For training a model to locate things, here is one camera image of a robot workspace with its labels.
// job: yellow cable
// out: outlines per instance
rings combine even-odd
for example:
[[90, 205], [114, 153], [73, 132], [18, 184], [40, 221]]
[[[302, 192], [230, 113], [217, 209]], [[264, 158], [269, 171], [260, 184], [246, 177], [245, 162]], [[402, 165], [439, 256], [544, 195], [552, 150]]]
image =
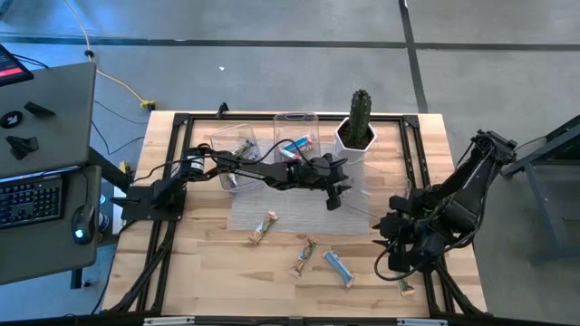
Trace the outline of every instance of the yellow cable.
[[141, 97], [141, 96], [139, 96], [139, 94], [138, 94], [138, 93], [137, 93], [135, 90], [133, 90], [133, 89], [132, 89], [132, 88], [131, 88], [129, 85], [127, 85], [127, 84], [126, 84], [126, 83], [124, 83], [123, 81], [120, 81], [120, 80], [116, 79], [115, 77], [112, 77], [112, 76], [110, 76], [110, 75], [108, 75], [108, 74], [106, 74], [106, 73], [104, 73], [104, 72], [100, 71], [98, 68], [97, 68], [97, 73], [99, 73], [99, 74], [100, 74], [102, 77], [109, 78], [110, 80], [112, 80], [112, 81], [114, 81], [114, 82], [117, 82], [117, 83], [118, 83], [118, 84], [120, 84], [120, 85], [123, 85], [123, 86], [125, 86], [125, 88], [126, 88], [127, 90], [129, 90], [131, 93], [133, 93], [133, 95], [135, 95], [135, 97], [136, 97], [136, 98], [138, 98], [138, 99], [139, 99], [139, 101], [141, 101], [141, 102], [145, 102], [145, 100], [144, 100], [144, 99], [142, 99], [142, 97]]
[[[91, 43], [89, 42], [89, 36], [87, 35], [87, 31], [84, 28], [84, 24], [82, 24], [81, 18], [79, 17], [79, 15], [76, 14], [73, 7], [71, 6], [71, 4], [69, 4], [69, 2], [67, 0], [63, 0], [63, 1], [69, 7], [72, 14], [74, 15], [74, 18], [76, 18], [76, 21], [79, 23], [79, 26], [81, 27], [81, 30], [82, 30], [82, 34], [84, 35], [84, 41], [87, 43], [87, 50], [90, 51], [91, 50]], [[90, 55], [87, 55], [87, 58], [89, 58], [89, 61], [92, 62], [92, 57]], [[135, 97], [140, 101], [140, 106], [143, 109], [147, 108], [147, 106], [149, 104], [156, 104], [157, 103], [156, 101], [144, 100], [141, 96], [139, 96], [139, 94], [135, 90], [132, 89], [131, 86], [129, 86], [125, 82], [120, 81], [120, 80], [116, 79], [115, 77], [112, 77], [109, 74], [106, 74], [106, 73], [102, 72], [101, 70], [99, 70], [98, 65], [97, 65], [97, 73], [99, 73], [102, 77], [108, 78], [114, 82], [117, 82], [119, 85], [124, 86], [128, 91], [130, 91], [133, 95], [135, 95]]]

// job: wooden table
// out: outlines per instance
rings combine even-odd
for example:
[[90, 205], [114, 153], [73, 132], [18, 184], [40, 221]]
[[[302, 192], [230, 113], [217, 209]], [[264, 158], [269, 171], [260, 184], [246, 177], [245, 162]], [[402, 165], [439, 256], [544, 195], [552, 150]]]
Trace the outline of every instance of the wooden table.
[[[152, 112], [137, 177], [147, 175], [152, 168], [164, 162], [174, 113]], [[437, 184], [454, 169], [443, 118], [440, 114], [421, 114], [419, 117], [431, 183]], [[191, 144], [209, 143], [213, 132], [239, 123], [197, 120]], [[270, 121], [244, 123], [252, 126], [258, 139], [273, 138]], [[333, 142], [336, 126], [337, 122], [321, 121], [322, 142]], [[404, 175], [398, 127], [390, 122], [373, 123], [373, 126], [378, 139], [367, 155], [366, 164]], [[176, 153], [181, 152], [183, 137], [184, 132], [181, 132]], [[412, 137], [410, 139], [415, 157], [415, 146]], [[206, 166], [212, 164], [209, 161], [206, 159]], [[161, 169], [140, 184], [149, 184], [160, 176]], [[371, 243], [372, 239], [380, 239], [374, 230], [368, 235], [315, 235], [321, 245], [305, 267], [303, 276], [296, 279], [288, 273], [288, 269], [301, 250], [305, 235], [268, 233], [260, 246], [249, 244], [248, 232], [227, 229], [227, 221], [232, 216], [231, 198], [221, 189], [217, 177], [209, 182], [189, 183], [187, 196], [170, 261], [163, 305], [165, 315], [429, 316], [420, 273], [410, 277], [415, 293], [405, 298], [400, 296], [397, 283], [387, 283], [374, 274], [373, 262], [382, 250]], [[121, 234], [103, 309], [117, 303], [141, 272], [151, 225], [151, 222], [141, 221]], [[164, 233], [165, 229], [162, 229], [161, 238]], [[351, 289], [344, 288], [338, 274], [323, 259], [322, 253], [330, 247], [354, 273], [355, 282]], [[449, 272], [463, 292], [477, 307], [485, 310], [472, 247], [452, 250], [446, 258]], [[387, 272], [386, 262], [382, 265], [383, 271]], [[154, 298], [156, 273], [152, 280], [148, 307]], [[442, 307], [440, 283], [435, 274], [434, 281], [438, 304]]]

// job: keyboard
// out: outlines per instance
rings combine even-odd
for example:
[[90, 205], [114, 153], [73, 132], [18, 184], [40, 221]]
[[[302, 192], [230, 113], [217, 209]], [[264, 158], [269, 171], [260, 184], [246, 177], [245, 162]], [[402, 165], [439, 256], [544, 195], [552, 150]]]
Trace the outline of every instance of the keyboard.
[[61, 217], [63, 180], [60, 175], [0, 184], [0, 229]]

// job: concrete floor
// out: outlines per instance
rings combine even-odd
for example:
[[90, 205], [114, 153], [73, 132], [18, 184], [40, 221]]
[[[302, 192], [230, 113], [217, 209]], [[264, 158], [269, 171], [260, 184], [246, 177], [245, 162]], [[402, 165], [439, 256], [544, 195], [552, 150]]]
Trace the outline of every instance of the concrete floor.
[[[88, 0], [71, 1], [90, 36], [168, 40], [405, 42], [397, 0]], [[421, 43], [579, 44], [574, 0], [408, 0]], [[19, 0], [0, 22], [0, 40], [78, 37], [60, 0]], [[5, 43], [48, 65], [85, 60], [82, 45]], [[404, 48], [296, 46], [94, 46], [101, 69], [132, 85], [159, 110], [347, 111], [365, 88], [378, 112], [418, 112], [412, 64]], [[520, 143], [545, 135], [578, 114], [580, 52], [418, 50], [429, 112], [442, 113], [453, 157], [478, 129]], [[146, 121], [129, 93], [99, 79], [96, 99]], [[94, 121], [111, 149], [145, 126], [95, 106]], [[96, 133], [92, 145], [104, 146]], [[140, 143], [109, 157], [135, 164]], [[490, 312], [501, 317], [577, 324], [580, 260], [532, 266], [549, 250], [545, 227], [523, 175], [492, 186], [476, 256]], [[98, 301], [114, 248], [100, 249], [86, 274], [92, 288], [71, 291], [61, 273], [0, 287], [0, 321], [89, 313]]]

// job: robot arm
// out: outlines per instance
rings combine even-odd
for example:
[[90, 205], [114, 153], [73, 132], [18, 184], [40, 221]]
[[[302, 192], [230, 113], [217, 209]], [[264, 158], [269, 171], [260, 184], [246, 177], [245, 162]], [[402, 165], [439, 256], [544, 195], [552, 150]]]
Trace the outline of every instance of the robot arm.
[[501, 167], [515, 161], [517, 143], [481, 130], [471, 141], [469, 158], [442, 184], [390, 198], [395, 212], [374, 228], [386, 239], [376, 243], [388, 248], [393, 271], [407, 273], [413, 266], [429, 273], [437, 257], [469, 245], [481, 227], [488, 188]]
[[[204, 172], [205, 159], [211, 158], [216, 166]], [[323, 190], [328, 194], [328, 210], [340, 207], [340, 195], [348, 186], [337, 185], [348, 178], [343, 173], [343, 161], [333, 161], [332, 154], [308, 161], [295, 159], [272, 164], [262, 163], [261, 159], [252, 161], [240, 158], [228, 151], [215, 151], [208, 146], [191, 148], [183, 153], [177, 173], [169, 179], [157, 180], [152, 187], [151, 203], [154, 206], [166, 205], [172, 194], [188, 182], [208, 181], [220, 174], [236, 174], [264, 181], [277, 190], [302, 188]]]

